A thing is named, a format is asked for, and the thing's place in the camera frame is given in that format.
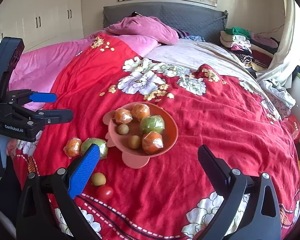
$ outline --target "pink bowl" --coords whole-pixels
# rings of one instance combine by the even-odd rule
[[[118,133],[118,126],[114,120],[114,112],[110,111],[106,113],[103,117],[104,124],[108,125],[108,133],[106,134],[106,139],[108,140],[107,146],[113,147],[116,146],[119,150],[122,151],[122,160],[123,162],[134,169],[139,169],[144,167],[148,162],[149,159],[152,157],[159,156],[161,154],[164,154],[170,148],[175,144],[178,138],[178,127],[173,118],[170,114],[168,114],[166,111],[164,111],[162,108],[148,103],[148,102],[134,102],[129,103],[122,108],[132,110],[133,106],[136,103],[146,104],[150,107],[150,114],[151,115],[161,115],[161,117],[164,119],[165,122],[165,129],[162,133],[162,139],[163,139],[163,148],[158,150],[157,153],[153,155],[146,154],[143,149],[140,147],[138,149],[131,149],[128,144],[129,137],[132,135],[138,135],[142,137],[142,131],[140,130],[140,122],[137,120],[133,120],[128,124],[129,126],[129,133],[125,135],[121,135]]]

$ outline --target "red floral bedspread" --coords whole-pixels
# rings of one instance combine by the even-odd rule
[[[46,126],[33,156],[17,150],[13,161],[21,185],[29,171],[46,175],[67,167],[72,159],[63,147],[69,138],[105,138],[102,117],[108,111],[149,100],[174,118],[178,140],[170,151],[137,170],[123,163],[116,147],[109,148],[95,172],[105,174],[114,197],[96,199],[96,188],[88,183],[75,198],[96,233],[103,239],[193,238],[223,201],[197,160],[198,147],[206,144],[231,168],[253,176],[270,174],[283,238],[296,220],[300,200],[298,158],[284,123],[236,77],[220,76],[208,65],[190,73],[137,56],[124,42],[100,35],[67,65],[52,88],[58,100],[45,108],[70,108],[74,119]],[[244,196],[228,233],[238,226],[248,198]],[[51,207],[61,230],[71,234],[53,198]]]

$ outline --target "plastic-wrapped orange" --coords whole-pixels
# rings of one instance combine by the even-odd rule
[[[69,158],[79,156],[81,144],[82,141],[79,138],[73,137],[67,142],[66,146],[63,148],[63,151]]]
[[[140,122],[142,118],[150,115],[150,107],[145,104],[137,103],[134,105],[131,114]]]
[[[157,132],[146,133],[142,136],[142,148],[148,154],[154,154],[163,148],[162,136]]]
[[[129,110],[118,108],[114,113],[114,119],[117,124],[127,124],[132,121],[132,115]]]

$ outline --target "red bag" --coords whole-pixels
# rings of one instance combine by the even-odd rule
[[[294,115],[290,115],[283,119],[284,123],[286,124],[294,143],[298,143],[300,139],[300,124]]]

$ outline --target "white wardrobe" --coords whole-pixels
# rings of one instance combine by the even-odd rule
[[[22,38],[24,52],[83,38],[81,0],[4,0],[0,40]]]

